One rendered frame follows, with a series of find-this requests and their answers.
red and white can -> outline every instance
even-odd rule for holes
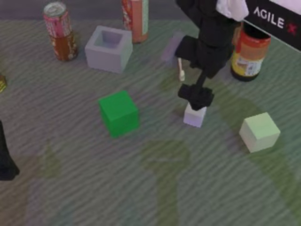
[[[132,31],[133,43],[147,39],[149,23],[149,0],[122,0],[123,23]]]
[[[44,20],[57,59],[69,61],[78,55],[67,7],[56,1],[44,7]]]

table surface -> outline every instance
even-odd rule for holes
[[[21,174],[0,182],[1,226],[301,225],[301,57],[272,40],[260,76],[234,80],[229,65],[201,129],[185,125],[177,70],[160,62],[190,22],[150,21],[149,38],[123,74],[87,67],[84,45],[97,25],[73,21],[82,43],[74,61],[55,59],[42,21],[0,21],[0,119]],[[185,62],[187,83],[199,71]],[[140,128],[109,137],[97,100],[127,90]],[[281,130],[273,148],[249,154],[244,118],[268,112]]]

can top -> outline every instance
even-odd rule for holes
[[[47,4],[44,7],[44,14],[49,17],[61,16],[66,11],[67,7],[60,1],[55,1]]]

red x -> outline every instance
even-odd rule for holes
[[[294,25],[294,24],[292,24],[292,23],[289,23],[288,25],[287,25],[287,31],[289,32],[289,33],[291,33],[291,34],[293,34],[293,35],[296,35],[296,30],[297,30],[297,26],[296,25]]]

gray table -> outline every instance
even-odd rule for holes
[[[123,74],[89,69],[83,52],[97,25],[121,22],[73,25],[81,53],[62,63],[42,21],[0,22],[0,119],[21,170],[0,182],[1,226],[301,225],[300,54],[273,40],[255,81],[234,80],[229,66],[206,81],[215,100],[197,129],[182,122],[176,69],[158,60],[174,31],[197,34],[192,23],[151,21]],[[195,82],[199,71],[185,68]],[[112,139],[97,100],[123,89],[141,126]],[[262,112],[282,134],[248,154],[238,131]]]

